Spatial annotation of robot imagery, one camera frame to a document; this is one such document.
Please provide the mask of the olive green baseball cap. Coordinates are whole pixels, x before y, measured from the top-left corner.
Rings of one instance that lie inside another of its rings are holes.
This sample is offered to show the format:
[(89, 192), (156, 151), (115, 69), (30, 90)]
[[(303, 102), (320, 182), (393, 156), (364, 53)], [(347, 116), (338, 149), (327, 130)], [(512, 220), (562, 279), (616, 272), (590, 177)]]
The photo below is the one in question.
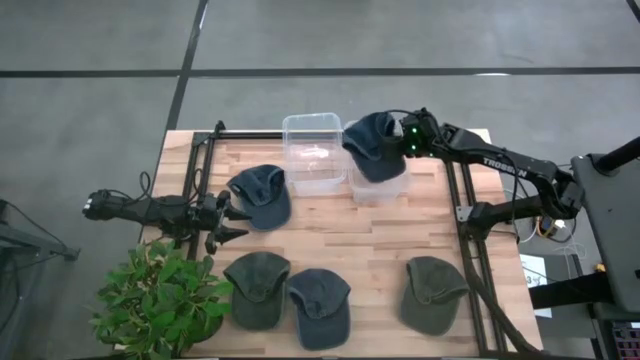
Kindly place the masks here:
[(223, 274), (233, 285), (233, 321), (249, 331), (275, 328), (284, 311), (285, 282), (290, 271), (287, 259), (267, 251), (248, 253), (230, 264)]
[(461, 299), (470, 292), (451, 263), (432, 256), (410, 259), (399, 305), (401, 322), (421, 334), (443, 336), (452, 327)]

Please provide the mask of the black round pole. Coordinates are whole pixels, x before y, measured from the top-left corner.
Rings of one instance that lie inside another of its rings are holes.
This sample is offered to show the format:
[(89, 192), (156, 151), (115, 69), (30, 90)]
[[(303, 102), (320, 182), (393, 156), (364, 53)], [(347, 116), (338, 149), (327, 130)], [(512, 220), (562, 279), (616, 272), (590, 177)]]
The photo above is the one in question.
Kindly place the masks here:
[(640, 136), (604, 155), (594, 155), (594, 168), (603, 175), (614, 174), (621, 166), (640, 157)]

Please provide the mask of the navy blue baseball cap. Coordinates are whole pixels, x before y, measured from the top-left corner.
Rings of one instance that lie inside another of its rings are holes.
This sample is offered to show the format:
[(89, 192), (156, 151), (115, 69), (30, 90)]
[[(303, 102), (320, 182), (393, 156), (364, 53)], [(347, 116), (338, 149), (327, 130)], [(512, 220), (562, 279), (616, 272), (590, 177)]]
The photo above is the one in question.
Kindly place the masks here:
[(337, 273), (309, 268), (288, 280), (287, 292), (296, 308), (301, 346), (321, 351), (343, 345), (350, 336), (350, 285)]
[(402, 132), (389, 112), (374, 112), (343, 131), (342, 147), (371, 183), (398, 177), (406, 170), (402, 152)]
[(254, 230), (272, 231), (289, 221), (292, 205), (281, 167), (263, 164), (247, 168), (232, 177), (227, 186), (250, 216)]

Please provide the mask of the black crossbar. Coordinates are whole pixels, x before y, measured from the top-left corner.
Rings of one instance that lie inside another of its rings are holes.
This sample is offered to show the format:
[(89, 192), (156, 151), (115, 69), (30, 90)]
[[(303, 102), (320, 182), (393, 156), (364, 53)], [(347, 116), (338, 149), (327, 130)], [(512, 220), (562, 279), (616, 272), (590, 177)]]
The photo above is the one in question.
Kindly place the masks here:
[(607, 275), (593, 273), (570, 280), (532, 287), (529, 295), (534, 309), (585, 303), (614, 303)]

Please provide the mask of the green potted plant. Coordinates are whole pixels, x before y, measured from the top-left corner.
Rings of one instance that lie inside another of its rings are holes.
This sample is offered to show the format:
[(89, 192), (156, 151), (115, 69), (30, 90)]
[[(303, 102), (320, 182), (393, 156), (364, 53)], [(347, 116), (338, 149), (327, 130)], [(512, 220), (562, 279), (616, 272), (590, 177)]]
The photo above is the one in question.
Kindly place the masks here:
[(212, 337), (231, 312), (233, 290), (213, 265), (209, 255), (187, 259), (172, 241), (139, 244), (97, 292), (104, 308), (90, 319), (96, 339), (126, 360), (173, 360)]

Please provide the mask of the grey metal equipment stand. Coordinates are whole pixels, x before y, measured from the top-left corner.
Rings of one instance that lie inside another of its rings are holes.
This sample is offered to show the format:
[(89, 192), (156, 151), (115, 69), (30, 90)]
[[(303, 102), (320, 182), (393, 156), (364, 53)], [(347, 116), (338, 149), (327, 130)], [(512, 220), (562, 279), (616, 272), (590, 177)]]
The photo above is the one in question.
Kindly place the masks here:
[(612, 176), (599, 173), (587, 156), (571, 159), (584, 189), (583, 206), (595, 237), (616, 305), (640, 313), (640, 161)]

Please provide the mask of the clear plastic storage bin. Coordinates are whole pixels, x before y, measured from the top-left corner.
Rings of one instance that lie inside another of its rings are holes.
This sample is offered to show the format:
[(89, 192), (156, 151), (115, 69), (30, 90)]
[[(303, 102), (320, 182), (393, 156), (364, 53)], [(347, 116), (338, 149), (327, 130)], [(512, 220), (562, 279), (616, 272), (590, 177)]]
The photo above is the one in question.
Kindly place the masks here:
[[(348, 123), (345, 128), (349, 127), (354, 122), (356, 121)], [(364, 204), (392, 201), (402, 192), (405, 192), (407, 190), (409, 182), (407, 165), (406, 170), (398, 177), (381, 183), (371, 183), (367, 181), (365, 177), (360, 173), (360, 171), (356, 167), (354, 160), (351, 158), (351, 155), (347, 151), (346, 153), (350, 162), (348, 175), (349, 184), (351, 186), (351, 190), (353, 191), (353, 199), (356, 203)]]
[(346, 160), (342, 123), (335, 113), (298, 114), (282, 122), (284, 169), (297, 196), (343, 193)]

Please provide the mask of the black aluminium table frame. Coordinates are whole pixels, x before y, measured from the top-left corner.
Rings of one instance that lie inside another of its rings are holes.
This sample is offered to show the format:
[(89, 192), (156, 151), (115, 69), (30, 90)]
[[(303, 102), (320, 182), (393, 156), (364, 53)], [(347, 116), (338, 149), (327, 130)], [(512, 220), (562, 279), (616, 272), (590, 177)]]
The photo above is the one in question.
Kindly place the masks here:
[[(163, 176), (169, 184), (191, 183), (202, 170), (208, 190), (218, 193), (246, 168), (274, 164), (284, 169), (283, 148), (282, 132), (276, 130), (174, 131), (165, 142)], [(246, 253), (271, 251), (287, 258), (294, 271), (327, 268), (341, 275), (351, 286), (351, 333), (345, 344), (326, 351), (329, 358), (466, 357), (493, 348), (491, 321), (479, 300), (463, 299), (452, 329), (439, 337), (421, 335), (398, 319), (410, 258), (433, 255), (456, 266), (463, 263), (451, 200), (460, 171), (438, 160), (413, 160), (406, 193), (390, 202), (362, 204), (353, 199), (349, 159), (343, 154), (343, 193), (301, 197), (287, 183), (289, 222), (221, 245), (215, 271)]]

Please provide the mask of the black floor stand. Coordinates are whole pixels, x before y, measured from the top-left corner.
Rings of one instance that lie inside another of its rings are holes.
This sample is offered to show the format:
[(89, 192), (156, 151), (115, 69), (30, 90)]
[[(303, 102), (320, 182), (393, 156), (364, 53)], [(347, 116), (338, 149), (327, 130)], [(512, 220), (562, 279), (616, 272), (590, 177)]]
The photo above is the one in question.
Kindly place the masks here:
[[(6, 213), (9, 208), (17, 212), (22, 218), (29, 222), (36, 229), (47, 235), (47, 238), (30, 234), (27, 231), (17, 229), (6, 221)], [(7, 242), (11, 245), (21, 246), (24, 248), (33, 248), (36, 250), (48, 251), (53, 256), (61, 256), (66, 261), (76, 261), (79, 257), (80, 250), (73, 248), (56, 237), (53, 233), (46, 230), (35, 220), (30, 218), (18, 206), (0, 198), (0, 241)]]

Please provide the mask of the coloured button keypad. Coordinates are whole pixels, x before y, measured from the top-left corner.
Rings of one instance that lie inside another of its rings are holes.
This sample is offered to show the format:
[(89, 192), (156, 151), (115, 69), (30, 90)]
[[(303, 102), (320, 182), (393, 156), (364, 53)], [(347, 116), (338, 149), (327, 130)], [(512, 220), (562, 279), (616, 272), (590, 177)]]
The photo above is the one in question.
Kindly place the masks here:
[(613, 322), (612, 335), (617, 360), (640, 360), (640, 322)]

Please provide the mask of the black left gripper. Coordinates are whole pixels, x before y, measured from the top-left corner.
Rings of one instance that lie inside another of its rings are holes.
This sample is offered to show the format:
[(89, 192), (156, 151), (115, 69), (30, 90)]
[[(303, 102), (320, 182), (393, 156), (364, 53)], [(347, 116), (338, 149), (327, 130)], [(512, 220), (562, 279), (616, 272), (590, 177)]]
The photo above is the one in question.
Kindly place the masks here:
[(217, 196), (207, 193), (199, 202), (198, 208), (200, 229), (209, 232), (205, 239), (205, 249), (208, 254), (215, 254), (219, 245), (249, 233), (246, 229), (227, 228), (223, 224), (225, 216), (230, 221), (252, 218), (251, 215), (230, 203), (228, 191), (221, 191)]

